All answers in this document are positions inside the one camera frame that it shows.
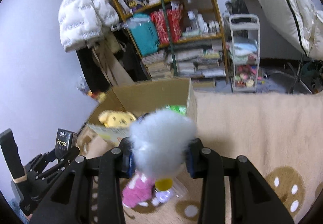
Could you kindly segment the pink plush toy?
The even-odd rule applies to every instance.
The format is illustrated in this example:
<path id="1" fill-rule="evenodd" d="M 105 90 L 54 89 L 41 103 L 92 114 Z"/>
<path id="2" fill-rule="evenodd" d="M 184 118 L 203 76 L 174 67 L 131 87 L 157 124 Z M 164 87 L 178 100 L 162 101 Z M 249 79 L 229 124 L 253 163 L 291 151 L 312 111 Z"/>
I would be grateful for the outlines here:
<path id="1" fill-rule="evenodd" d="M 128 208 L 134 208 L 139 203 L 152 198 L 155 180 L 142 172 L 136 172 L 122 191 L 122 203 Z"/>

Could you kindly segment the yellow dog plush toy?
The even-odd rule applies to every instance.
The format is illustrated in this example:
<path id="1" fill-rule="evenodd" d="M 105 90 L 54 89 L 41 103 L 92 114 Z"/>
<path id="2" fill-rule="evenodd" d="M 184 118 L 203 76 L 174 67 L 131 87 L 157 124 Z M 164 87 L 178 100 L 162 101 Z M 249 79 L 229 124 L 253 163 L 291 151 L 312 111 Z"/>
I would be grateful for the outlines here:
<path id="1" fill-rule="evenodd" d="M 131 112 L 104 111 L 99 114 L 98 119 L 106 128 L 128 128 L 136 117 Z"/>

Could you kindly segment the white fluffy pompom toy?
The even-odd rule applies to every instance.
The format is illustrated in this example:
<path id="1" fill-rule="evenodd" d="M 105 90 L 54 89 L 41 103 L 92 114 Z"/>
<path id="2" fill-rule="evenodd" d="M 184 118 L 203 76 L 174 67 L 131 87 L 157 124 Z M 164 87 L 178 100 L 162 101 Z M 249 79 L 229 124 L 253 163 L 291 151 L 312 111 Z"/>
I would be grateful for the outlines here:
<path id="1" fill-rule="evenodd" d="M 196 133 L 191 118 L 172 110 L 160 109 L 143 116 L 130 125 L 136 169 L 153 179 L 159 191 L 169 190 Z"/>

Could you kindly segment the green tissue pack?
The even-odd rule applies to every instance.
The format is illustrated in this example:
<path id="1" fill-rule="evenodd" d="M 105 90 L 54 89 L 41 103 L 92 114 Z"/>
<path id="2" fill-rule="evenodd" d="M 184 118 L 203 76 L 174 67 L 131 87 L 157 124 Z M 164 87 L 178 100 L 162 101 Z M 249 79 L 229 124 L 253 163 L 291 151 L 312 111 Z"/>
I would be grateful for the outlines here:
<path id="1" fill-rule="evenodd" d="M 187 114 L 187 108 L 184 105 L 165 105 L 163 109 L 171 110 L 184 116 Z"/>

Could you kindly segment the purple white plush bag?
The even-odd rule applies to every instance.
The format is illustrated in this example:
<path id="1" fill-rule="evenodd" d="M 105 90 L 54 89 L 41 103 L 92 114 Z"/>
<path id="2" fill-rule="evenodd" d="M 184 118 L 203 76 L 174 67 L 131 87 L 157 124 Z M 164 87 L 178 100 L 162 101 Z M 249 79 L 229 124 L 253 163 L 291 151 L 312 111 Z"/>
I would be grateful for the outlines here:
<path id="1" fill-rule="evenodd" d="M 154 206 L 161 206 L 172 199 L 183 198 L 187 194 L 187 188 L 177 178 L 172 179 L 172 186 L 166 191 L 161 191 L 157 187 L 153 189 L 151 203 Z"/>

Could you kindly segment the beige patterned blanket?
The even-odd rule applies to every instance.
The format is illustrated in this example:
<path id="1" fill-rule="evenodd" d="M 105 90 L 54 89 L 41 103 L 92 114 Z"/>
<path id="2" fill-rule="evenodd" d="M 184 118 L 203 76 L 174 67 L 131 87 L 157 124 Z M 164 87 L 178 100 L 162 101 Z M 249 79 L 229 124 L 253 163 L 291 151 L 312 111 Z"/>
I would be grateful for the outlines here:
<path id="1" fill-rule="evenodd" d="M 195 93 L 198 137 L 220 155 L 246 156 L 286 206 L 295 223 L 322 223 L 322 92 L 307 94 Z M 86 158 L 113 147 L 90 129 L 77 146 Z M 183 171 L 182 198 L 124 207 L 126 223 L 197 223 L 202 180 Z"/>

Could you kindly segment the plastic bag of toys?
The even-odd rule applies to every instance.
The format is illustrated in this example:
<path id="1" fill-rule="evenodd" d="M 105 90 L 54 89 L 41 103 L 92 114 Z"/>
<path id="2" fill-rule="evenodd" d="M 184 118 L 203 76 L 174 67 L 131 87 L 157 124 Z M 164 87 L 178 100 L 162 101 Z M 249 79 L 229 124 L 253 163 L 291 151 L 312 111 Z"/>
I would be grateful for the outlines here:
<path id="1" fill-rule="evenodd" d="M 96 100 L 98 103 L 102 103 L 106 99 L 106 92 L 101 91 L 92 91 L 88 86 L 84 77 L 80 77 L 77 82 L 77 90 L 79 90 L 85 96 L 89 96 L 90 98 Z"/>

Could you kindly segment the black hanging garment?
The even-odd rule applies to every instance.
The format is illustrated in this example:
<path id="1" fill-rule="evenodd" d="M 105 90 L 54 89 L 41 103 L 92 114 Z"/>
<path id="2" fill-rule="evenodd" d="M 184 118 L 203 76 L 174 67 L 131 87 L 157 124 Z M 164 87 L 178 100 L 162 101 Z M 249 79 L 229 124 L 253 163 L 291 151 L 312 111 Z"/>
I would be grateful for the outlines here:
<path id="1" fill-rule="evenodd" d="M 88 47 L 76 51 L 84 78 L 92 91 L 105 92 L 110 84 L 100 67 L 95 63 L 92 51 Z"/>

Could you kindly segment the stack of books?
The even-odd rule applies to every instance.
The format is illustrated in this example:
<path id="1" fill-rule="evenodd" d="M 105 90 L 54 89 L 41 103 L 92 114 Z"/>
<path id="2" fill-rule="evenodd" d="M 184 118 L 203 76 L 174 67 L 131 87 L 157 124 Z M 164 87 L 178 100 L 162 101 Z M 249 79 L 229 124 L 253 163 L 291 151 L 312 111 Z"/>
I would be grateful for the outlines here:
<path id="1" fill-rule="evenodd" d="M 152 80 L 173 77 L 170 66 L 166 63 L 167 53 L 164 50 L 142 58 Z"/>

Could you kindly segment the white rolling cart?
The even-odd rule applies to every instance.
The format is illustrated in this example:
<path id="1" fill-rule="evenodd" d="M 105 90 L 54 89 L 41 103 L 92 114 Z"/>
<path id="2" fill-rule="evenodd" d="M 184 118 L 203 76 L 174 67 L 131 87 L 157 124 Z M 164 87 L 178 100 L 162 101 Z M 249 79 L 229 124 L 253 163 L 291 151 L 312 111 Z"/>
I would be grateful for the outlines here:
<path id="1" fill-rule="evenodd" d="M 260 62 L 260 22 L 256 15 L 231 15 L 228 19 L 231 86 L 235 93 L 254 93 Z"/>

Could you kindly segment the white cosmetic bottles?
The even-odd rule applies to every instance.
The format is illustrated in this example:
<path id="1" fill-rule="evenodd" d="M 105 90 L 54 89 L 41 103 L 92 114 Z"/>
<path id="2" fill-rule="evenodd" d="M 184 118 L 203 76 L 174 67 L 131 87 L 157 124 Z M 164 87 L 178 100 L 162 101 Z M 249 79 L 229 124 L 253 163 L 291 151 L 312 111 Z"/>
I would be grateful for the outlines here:
<path id="1" fill-rule="evenodd" d="M 187 16 L 190 22 L 190 26 L 188 26 L 185 32 L 183 32 L 183 37 L 220 34 L 221 30 L 218 21 L 211 20 L 209 22 L 206 22 L 202 14 L 196 13 L 194 11 L 188 11 Z"/>

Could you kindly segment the teal bag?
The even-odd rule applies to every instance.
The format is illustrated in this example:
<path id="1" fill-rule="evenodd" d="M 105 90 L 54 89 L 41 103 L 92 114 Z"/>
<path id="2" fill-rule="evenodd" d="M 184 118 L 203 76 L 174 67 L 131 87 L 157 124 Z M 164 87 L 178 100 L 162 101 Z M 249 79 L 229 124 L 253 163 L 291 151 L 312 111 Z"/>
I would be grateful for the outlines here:
<path id="1" fill-rule="evenodd" d="M 145 57 L 158 51 L 159 37 L 149 15 L 136 13 L 126 21 L 126 24 L 141 56 Z"/>

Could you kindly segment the wooden shelf unit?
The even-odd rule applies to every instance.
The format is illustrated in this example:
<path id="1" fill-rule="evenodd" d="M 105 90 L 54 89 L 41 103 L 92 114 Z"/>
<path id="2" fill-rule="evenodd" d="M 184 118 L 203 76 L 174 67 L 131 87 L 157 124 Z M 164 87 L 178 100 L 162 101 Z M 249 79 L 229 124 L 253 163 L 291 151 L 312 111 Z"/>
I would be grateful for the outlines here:
<path id="1" fill-rule="evenodd" d="M 227 77 L 227 50 L 225 48 L 224 31 L 221 21 L 217 0 L 164 0 L 167 10 L 168 21 L 171 29 L 171 36 L 174 44 L 174 53 L 177 63 L 178 76 L 188 76 L 194 79 L 211 79 L 215 77 Z M 166 32 L 164 13 L 160 0 L 147 1 L 146 7 L 138 9 L 133 13 L 125 10 L 122 0 L 113 0 L 121 17 L 120 28 L 127 30 L 132 39 L 135 49 L 142 62 L 143 56 L 133 39 L 126 21 L 136 13 L 149 15 L 155 25 L 159 37 L 158 51 L 164 50 L 167 53 L 166 63 L 170 66 L 173 77 L 174 68 L 172 64 L 169 39 Z M 220 34 L 203 35 L 196 37 L 183 37 L 182 34 L 190 26 L 187 16 L 188 11 L 202 14 L 204 20 L 218 21 Z"/>

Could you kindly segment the green pole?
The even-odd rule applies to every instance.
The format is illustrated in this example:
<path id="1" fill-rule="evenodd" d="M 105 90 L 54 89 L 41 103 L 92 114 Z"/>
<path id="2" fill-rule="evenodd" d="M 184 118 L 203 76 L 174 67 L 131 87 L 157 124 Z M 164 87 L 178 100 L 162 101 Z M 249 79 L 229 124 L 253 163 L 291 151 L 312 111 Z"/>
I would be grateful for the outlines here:
<path id="1" fill-rule="evenodd" d="M 170 25 L 169 25 L 169 21 L 168 21 L 168 15 L 167 15 L 166 7 L 165 7 L 165 1 L 164 0 L 160 0 L 160 1 L 162 4 L 161 6 L 162 6 L 163 13 L 164 13 L 166 32 L 167 32 L 168 39 L 169 39 L 169 48 L 171 50 L 172 64 L 173 64 L 173 68 L 174 68 L 174 76 L 178 76 L 176 57 L 175 57 L 175 53 L 174 53 L 174 44 L 173 44 L 173 40 L 172 40 L 172 36 L 171 36 L 171 29 L 170 29 Z"/>

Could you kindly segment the cream office chair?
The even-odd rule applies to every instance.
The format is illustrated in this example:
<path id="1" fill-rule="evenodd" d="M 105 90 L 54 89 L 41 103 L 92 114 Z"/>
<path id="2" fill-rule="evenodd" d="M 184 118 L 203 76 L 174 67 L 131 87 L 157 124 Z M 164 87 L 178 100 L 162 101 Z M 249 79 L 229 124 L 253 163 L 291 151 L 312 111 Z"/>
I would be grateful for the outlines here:
<path id="1" fill-rule="evenodd" d="M 258 0 L 267 21 L 295 49 L 322 60 L 322 11 L 311 0 Z"/>

